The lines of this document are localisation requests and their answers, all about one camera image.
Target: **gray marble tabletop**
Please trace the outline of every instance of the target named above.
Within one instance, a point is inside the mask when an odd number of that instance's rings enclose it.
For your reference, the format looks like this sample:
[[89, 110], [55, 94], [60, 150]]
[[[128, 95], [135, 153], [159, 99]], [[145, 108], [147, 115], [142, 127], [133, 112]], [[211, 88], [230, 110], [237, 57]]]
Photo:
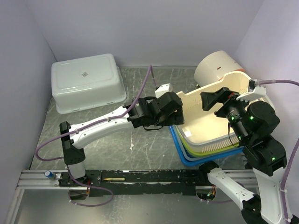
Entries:
[[[127, 99], [137, 95], [144, 80], [147, 68], [121, 68]], [[159, 84], [171, 83], [175, 92], [189, 92], [196, 88], [193, 79], [195, 68], [154, 68]], [[154, 96], [155, 88], [151, 78], [148, 80], [141, 97]], [[71, 124], [85, 122], [116, 109], [122, 103], [106, 105], [90, 110], [61, 115], [56, 111], [52, 99], [39, 144], [59, 135], [59, 124], [68, 121]], [[131, 131], [111, 134], [86, 146], [86, 169], [183, 169], [168, 127], [159, 131], [145, 131], [142, 127]], [[40, 151], [45, 158], [63, 156], [59, 140], [50, 143]], [[223, 169], [243, 169], [244, 157], [241, 154], [218, 159]], [[33, 159], [32, 170], [63, 170], [63, 160], [42, 162]]]

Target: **yellow marker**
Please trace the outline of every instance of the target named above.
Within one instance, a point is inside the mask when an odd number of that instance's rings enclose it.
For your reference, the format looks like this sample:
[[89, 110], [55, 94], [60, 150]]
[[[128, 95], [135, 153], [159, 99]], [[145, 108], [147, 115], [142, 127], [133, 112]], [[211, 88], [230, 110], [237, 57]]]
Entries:
[[124, 177], [111, 177], [111, 178], [104, 178], [104, 181], [125, 181]]

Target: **stack of baskets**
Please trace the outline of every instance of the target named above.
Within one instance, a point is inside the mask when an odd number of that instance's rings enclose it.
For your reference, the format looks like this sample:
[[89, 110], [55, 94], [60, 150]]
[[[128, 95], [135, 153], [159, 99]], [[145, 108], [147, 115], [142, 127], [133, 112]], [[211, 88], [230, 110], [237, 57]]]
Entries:
[[[219, 110], [222, 104], [217, 103], [210, 111], [203, 111], [200, 93], [215, 92], [222, 87], [228, 87], [232, 91], [243, 94], [248, 92], [249, 80], [250, 77], [244, 72], [233, 71], [225, 74], [220, 81], [187, 94], [177, 93], [183, 101], [185, 123], [171, 127], [171, 134], [185, 165], [195, 166], [241, 152], [242, 149], [232, 146], [228, 138], [228, 121], [214, 115], [214, 111]], [[274, 107], [267, 96], [259, 100]], [[232, 129], [230, 129], [230, 138], [233, 144], [238, 144], [238, 138]]]

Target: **metal frame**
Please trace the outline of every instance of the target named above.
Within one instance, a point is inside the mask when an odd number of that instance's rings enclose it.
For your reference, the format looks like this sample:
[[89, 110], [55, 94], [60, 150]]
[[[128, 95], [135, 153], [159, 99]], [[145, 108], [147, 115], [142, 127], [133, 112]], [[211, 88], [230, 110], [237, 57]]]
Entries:
[[[9, 208], [5, 224], [14, 224], [15, 218], [18, 213], [19, 206], [24, 194], [27, 189], [36, 190], [82, 190], [86, 187], [59, 187], [58, 179], [62, 172], [66, 170], [52, 170], [57, 175], [55, 180], [50, 180], [45, 177], [44, 172], [46, 170], [24, 170], [19, 178], [16, 191], [14, 194], [13, 202]], [[232, 178], [234, 181], [241, 183], [246, 188], [257, 188], [256, 176], [252, 170], [224, 170], [224, 172]], [[198, 186], [196, 189], [209, 189], [211, 186]]]

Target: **white wall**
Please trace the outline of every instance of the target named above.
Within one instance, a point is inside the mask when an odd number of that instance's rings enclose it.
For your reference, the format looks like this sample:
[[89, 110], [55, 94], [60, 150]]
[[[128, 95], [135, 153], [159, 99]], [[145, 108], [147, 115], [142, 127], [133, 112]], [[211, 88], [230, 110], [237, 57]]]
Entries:
[[263, 0], [25, 0], [58, 61], [112, 53], [119, 65], [193, 65], [233, 54]]
[[56, 60], [23, 0], [0, 1], [0, 223], [28, 168], [51, 97]]
[[[235, 54], [251, 77], [291, 79], [299, 82], [299, 1], [266, 0]], [[290, 84], [267, 86], [280, 124], [273, 136], [280, 141], [288, 158], [299, 137], [299, 87]], [[288, 198], [299, 215], [299, 152], [288, 181]]]

